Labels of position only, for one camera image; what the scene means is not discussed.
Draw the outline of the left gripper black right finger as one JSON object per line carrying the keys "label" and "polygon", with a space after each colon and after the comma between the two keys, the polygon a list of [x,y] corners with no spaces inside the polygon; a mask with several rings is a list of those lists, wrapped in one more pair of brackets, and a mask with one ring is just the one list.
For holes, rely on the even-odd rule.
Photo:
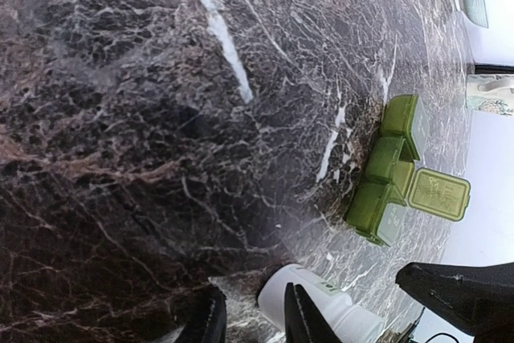
{"label": "left gripper black right finger", "polygon": [[408,263],[396,284],[472,337],[513,336],[513,264],[464,267]]}

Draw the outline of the green weekly pill organizer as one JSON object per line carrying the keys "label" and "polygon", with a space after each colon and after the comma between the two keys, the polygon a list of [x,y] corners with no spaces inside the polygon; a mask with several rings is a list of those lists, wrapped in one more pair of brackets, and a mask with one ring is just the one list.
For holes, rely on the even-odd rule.
{"label": "green weekly pill organizer", "polygon": [[429,116],[420,96],[390,100],[345,214],[346,223],[369,242],[392,246],[410,208],[452,222],[463,219],[470,182],[415,165],[422,160],[428,135]]}

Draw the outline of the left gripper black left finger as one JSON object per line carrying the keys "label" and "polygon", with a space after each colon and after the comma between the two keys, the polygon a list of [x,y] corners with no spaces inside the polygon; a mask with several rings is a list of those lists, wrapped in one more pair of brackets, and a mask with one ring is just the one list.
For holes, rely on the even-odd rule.
{"label": "left gripper black left finger", "polygon": [[286,286],[284,326],[287,343],[341,343],[300,284]]}

